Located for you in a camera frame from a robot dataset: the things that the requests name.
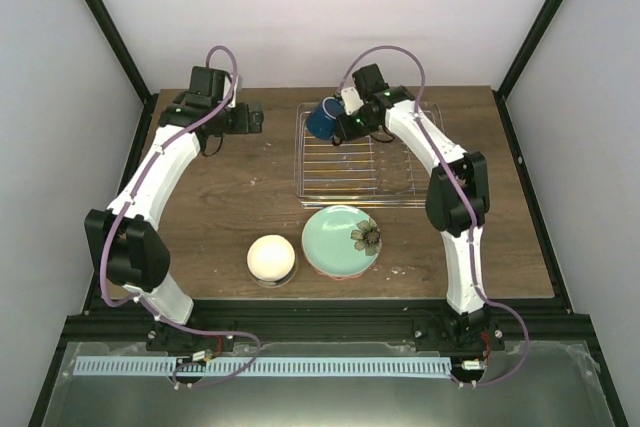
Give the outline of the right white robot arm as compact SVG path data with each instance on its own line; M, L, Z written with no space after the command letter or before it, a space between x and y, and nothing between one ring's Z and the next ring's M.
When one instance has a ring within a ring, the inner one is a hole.
M480 327L466 314L482 310L487 303L480 254L490 207L485 157L450 140L422 110L420 97L404 86L389 86L376 64L350 67L336 98L344 111L335 121L334 145L381 130L402 141L428 171L425 211L443 240L446 299L458 314L445 323L444 336L451 347L468 349L479 339Z

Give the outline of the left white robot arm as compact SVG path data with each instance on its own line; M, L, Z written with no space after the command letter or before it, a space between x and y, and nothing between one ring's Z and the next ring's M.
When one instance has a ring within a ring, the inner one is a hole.
M171 254L159 235L165 206L189 164L204 154L210 138L258 134L264 115L257 104L237 101L240 77L195 66L190 84L161 114L151 146L121 193L84 221L101 296L115 284L153 315L171 322L170 340L181 350L196 349L203 324L192 318L194 302L170 274Z

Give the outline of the teal flower plate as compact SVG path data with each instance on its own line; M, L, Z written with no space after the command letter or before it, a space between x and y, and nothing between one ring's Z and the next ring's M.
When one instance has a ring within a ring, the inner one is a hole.
M334 205L313 214L304 225L301 245L309 264L328 274L365 272L377 260L382 234L361 209Z

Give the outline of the blue enamel mug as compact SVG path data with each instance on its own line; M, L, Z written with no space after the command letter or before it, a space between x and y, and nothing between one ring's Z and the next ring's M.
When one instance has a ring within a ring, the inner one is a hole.
M337 117L344 112L343 104L335 97L325 97L306 119L309 133L321 141L330 141L334 135Z

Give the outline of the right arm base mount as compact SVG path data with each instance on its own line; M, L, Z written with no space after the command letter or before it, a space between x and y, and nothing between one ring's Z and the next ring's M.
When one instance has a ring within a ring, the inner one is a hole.
M505 341L495 336L496 328L495 324L480 324L459 329L453 321L437 316L419 317L411 323L416 349L442 355L479 353L486 347L504 351Z

